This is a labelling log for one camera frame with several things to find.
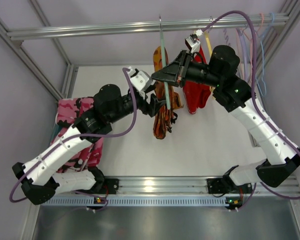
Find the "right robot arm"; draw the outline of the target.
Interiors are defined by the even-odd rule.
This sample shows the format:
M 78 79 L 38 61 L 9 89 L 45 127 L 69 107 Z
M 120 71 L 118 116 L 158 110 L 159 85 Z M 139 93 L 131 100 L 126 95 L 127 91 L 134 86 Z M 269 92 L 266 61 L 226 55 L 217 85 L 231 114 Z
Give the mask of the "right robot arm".
M 276 188 L 300 166 L 300 147 L 282 133 L 262 109 L 250 85 L 236 75 L 239 62 L 227 45 L 216 46 L 208 64 L 192 61 L 191 54 L 182 50 L 174 61 L 151 75 L 153 80 L 174 87 L 187 82 L 214 87 L 215 100 L 246 128 L 265 153 L 264 160 L 233 166 L 215 179 L 226 193 L 250 183 Z

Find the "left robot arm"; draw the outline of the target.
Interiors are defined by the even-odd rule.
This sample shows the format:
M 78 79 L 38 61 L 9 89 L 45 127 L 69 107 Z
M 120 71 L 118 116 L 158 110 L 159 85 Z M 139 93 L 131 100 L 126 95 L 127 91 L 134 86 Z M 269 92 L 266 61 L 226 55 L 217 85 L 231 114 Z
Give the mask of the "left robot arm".
M 138 110 L 154 117 L 165 103 L 165 99 L 155 94 L 143 97 L 133 86 L 122 95 L 117 85 L 104 85 L 93 96 L 93 106 L 76 118 L 59 140 L 33 160 L 12 166 L 18 179 L 12 189 L 20 186 L 24 199 L 34 205 L 64 192 L 98 193 L 105 177 L 96 166 L 66 173 L 59 172 L 59 168 L 101 138 L 119 138 L 129 133 L 136 123 Z

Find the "orange camouflage trousers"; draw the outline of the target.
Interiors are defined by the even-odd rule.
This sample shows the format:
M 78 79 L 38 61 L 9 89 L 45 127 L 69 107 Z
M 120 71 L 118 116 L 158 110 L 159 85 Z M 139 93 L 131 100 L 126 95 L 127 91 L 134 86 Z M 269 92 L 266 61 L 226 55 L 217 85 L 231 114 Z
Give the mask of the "orange camouflage trousers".
M 158 46 L 153 53 L 153 66 L 154 71 L 157 72 L 163 68 L 162 64 L 162 52 L 161 47 Z M 165 99 L 165 87 L 164 83 L 155 81 L 155 95 L 158 99 Z M 163 140 L 166 137 L 167 132 L 172 132 L 172 124 L 175 124 L 178 115 L 177 109 L 183 108 L 180 95 L 174 90 L 171 85 L 168 85 L 169 98 L 170 98 L 170 109 L 164 105 L 160 108 L 159 112 L 155 115 L 153 124 L 153 135 L 156 139 Z

